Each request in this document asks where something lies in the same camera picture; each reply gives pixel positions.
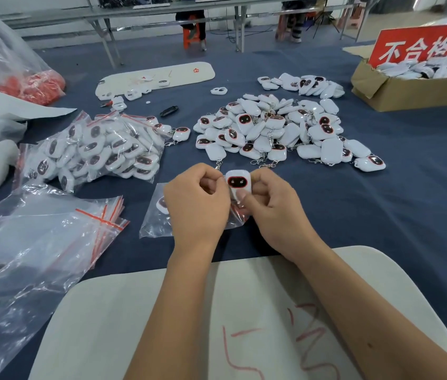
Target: bag of white keychains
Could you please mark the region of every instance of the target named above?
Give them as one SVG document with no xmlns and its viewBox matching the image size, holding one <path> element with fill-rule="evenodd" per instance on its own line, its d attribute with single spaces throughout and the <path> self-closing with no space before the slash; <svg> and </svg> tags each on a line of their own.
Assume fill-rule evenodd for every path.
<svg viewBox="0 0 447 380">
<path fill-rule="evenodd" d="M 13 188 L 58 177 L 62 189 L 74 193 L 107 174 L 153 183 L 165 143 L 153 119 L 149 125 L 114 111 L 92 121 L 81 112 L 65 130 L 38 145 L 20 146 Z"/>
<path fill-rule="evenodd" d="M 164 201 L 164 186 L 166 184 L 159 183 L 155 187 L 155 192 L 153 192 L 146 216 L 139 230 L 139 238 L 172 236 L 171 216 L 169 216 L 169 210 Z M 238 228 L 246 223 L 246 220 L 248 220 L 248 216 L 244 215 L 237 203 L 233 201 L 225 229 Z"/>
</svg>

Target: orange stool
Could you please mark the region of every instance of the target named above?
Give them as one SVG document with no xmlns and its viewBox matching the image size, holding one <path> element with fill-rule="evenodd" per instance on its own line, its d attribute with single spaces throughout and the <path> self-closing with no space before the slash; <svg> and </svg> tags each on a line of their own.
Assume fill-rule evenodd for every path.
<svg viewBox="0 0 447 380">
<path fill-rule="evenodd" d="M 189 20 L 196 20 L 194 16 L 190 16 Z M 183 28 L 183 48 L 188 49 L 190 46 L 190 43 L 192 42 L 199 42 L 199 24 L 195 24 L 195 28 L 197 30 L 197 33 L 193 38 L 189 39 L 190 31 L 188 29 Z"/>
</svg>

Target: red sign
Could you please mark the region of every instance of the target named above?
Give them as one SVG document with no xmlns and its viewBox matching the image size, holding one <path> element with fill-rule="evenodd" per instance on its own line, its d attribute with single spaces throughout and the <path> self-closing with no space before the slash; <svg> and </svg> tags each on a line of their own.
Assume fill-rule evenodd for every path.
<svg viewBox="0 0 447 380">
<path fill-rule="evenodd" d="M 447 56 L 447 25 L 384 29 L 368 63 L 376 68 L 385 62 L 425 61 L 434 56 Z"/>
</svg>

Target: table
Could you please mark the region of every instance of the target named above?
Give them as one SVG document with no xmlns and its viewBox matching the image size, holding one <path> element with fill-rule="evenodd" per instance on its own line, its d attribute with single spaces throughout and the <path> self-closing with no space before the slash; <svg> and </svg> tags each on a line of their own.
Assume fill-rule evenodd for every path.
<svg viewBox="0 0 447 380">
<path fill-rule="evenodd" d="M 216 111 L 243 93 L 260 94 L 259 76 L 319 74 L 344 86 L 347 94 L 336 101 L 340 107 L 344 136 L 355 138 L 384 159 L 384 171 L 365 174 L 351 165 L 310 164 L 295 153 L 280 163 L 275 172 L 298 192 L 310 222 L 331 248 L 367 245 L 383 251 L 412 278 L 447 326 L 447 107 L 379 113 L 350 93 L 350 77 L 360 61 L 336 47 L 307 50 L 216 54 L 206 59 L 215 70 L 213 80 L 153 91 L 145 99 L 127 102 L 127 113 L 157 115 L 171 105 L 176 114 L 164 123 L 195 124 L 201 114 Z M 170 59 L 144 57 L 145 68 L 168 66 Z M 124 67 L 124 71 L 134 70 Z M 90 115 L 104 112 L 94 96 L 95 85 L 108 75 L 105 69 L 91 72 L 67 91 L 57 106 L 76 106 Z M 226 86 L 225 96 L 209 90 Z M 293 92 L 274 91 L 279 98 L 297 98 Z M 63 119 L 35 121 L 25 142 L 41 140 L 68 126 L 76 114 Z M 165 150 L 157 182 L 166 182 L 198 162 L 211 162 L 190 139 Z M 249 160 L 229 154 L 222 172 L 252 170 Z M 11 181 L 0 188 L 0 200 L 10 193 Z M 83 186 L 81 198 L 115 197 L 123 194 L 122 216 L 131 221 L 102 255 L 85 278 L 165 268 L 174 242 L 170 237 L 139 239 L 139 229 L 155 186 L 137 180 L 103 177 Z M 273 255 L 253 220 L 243 227 L 225 231 L 214 260 Z M 7 366 L 0 380 L 26 380 L 40 345 L 44 329 Z"/>
<path fill-rule="evenodd" d="M 13 13 L 10 15 L 2 15 L 0 18 L 9 25 L 12 29 L 24 29 L 24 28 L 34 28 L 34 27 L 43 27 L 57 24 L 66 24 L 76 21 L 87 21 L 92 25 L 93 30 L 88 31 L 80 31 L 80 32 L 70 32 L 70 33 L 59 33 L 59 34 L 47 34 L 47 35 L 35 35 L 35 36 L 27 36 L 24 37 L 25 40 L 32 39 L 50 39 L 50 38 L 61 38 L 61 37 L 75 37 L 75 36 L 83 36 L 83 35 L 91 35 L 98 34 L 102 44 L 104 46 L 104 50 L 106 51 L 107 56 L 111 62 L 113 68 L 116 68 L 115 61 L 109 47 L 107 45 L 106 37 L 109 36 L 111 42 L 113 43 L 113 48 L 116 52 L 116 56 L 119 60 L 119 63 L 123 65 L 123 61 L 121 59 L 119 50 L 116 46 L 116 40 L 114 37 L 114 32 L 128 31 L 128 30 L 139 30 L 144 28 L 153 28 L 159 26 L 169 26 L 169 25 L 181 25 L 186 23 L 195 23 L 195 22 L 216 22 L 216 21 L 225 21 L 225 20 L 234 20 L 234 27 L 236 33 L 236 51 L 244 51 L 245 48 L 245 22 L 246 18 L 249 17 L 266 17 L 266 16 L 279 16 L 290 13 L 299 13 L 299 12 L 315 12 L 321 11 L 322 9 L 312 7 L 307 9 L 298 9 L 298 10 L 287 10 L 287 11 L 275 11 L 275 12 L 263 12 L 263 13 L 253 13 L 246 14 L 247 8 L 249 5 L 254 4 L 262 4 L 268 2 L 279 2 L 279 1 L 292 1 L 292 0 L 222 0 L 222 1 L 208 1 L 204 3 L 195 3 L 195 1 L 172 1 L 171 5 L 164 7 L 155 7 L 155 8 L 146 8 L 146 9 L 133 9 L 132 7 L 124 7 L 124 8 L 114 8 L 114 9 L 104 9 L 98 6 L 91 5 L 90 0 L 88 0 L 89 6 L 78 7 L 78 8 L 70 8 L 70 9 L 49 9 L 44 11 L 35 11 L 35 12 L 25 12 L 25 13 Z M 371 2 L 366 5 L 365 18 L 363 19 L 364 25 L 365 19 L 369 13 L 369 10 L 374 5 Z M 346 10 L 348 8 L 353 8 L 355 4 L 355 0 L 349 0 L 347 3 L 341 5 L 327 6 L 323 8 L 325 11 L 334 11 L 334 10 Z M 112 27 L 111 26 L 111 18 L 116 17 L 144 17 L 144 16 L 155 16 L 155 15 L 165 15 L 170 13 L 177 12 L 189 12 L 194 10 L 203 9 L 214 9 L 220 7 L 234 7 L 234 16 L 225 16 L 225 17 L 208 17 L 208 18 L 200 18 L 197 20 L 190 21 L 169 21 L 163 23 L 151 23 L 151 24 L 140 24 L 140 25 L 131 25 L 131 26 L 123 26 L 123 27 Z M 348 13 L 345 17 L 345 24 L 347 23 Z M 106 28 L 103 29 L 100 25 L 99 20 L 103 19 Z M 238 40 L 238 33 L 241 33 L 240 40 Z"/>
</svg>

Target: hand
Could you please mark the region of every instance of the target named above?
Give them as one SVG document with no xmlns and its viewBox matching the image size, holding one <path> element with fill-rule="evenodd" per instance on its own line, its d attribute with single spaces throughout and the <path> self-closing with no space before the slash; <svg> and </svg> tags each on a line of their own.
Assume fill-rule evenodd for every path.
<svg viewBox="0 0 447 380">
<path fill-rule="evenodd" d="M 231 198 L 220 171 L 197 164 L 164 187 L 176 249 L 211 250 L 225 229 Z"/>
<path fill-rule="evenodd" d="M 294 188 L 269 168 L 253 171 L 252 194 L 241 189 L 240 204 L 248 210 L 267 243 L 291 262 L 320 241 Z"/>
</svg>

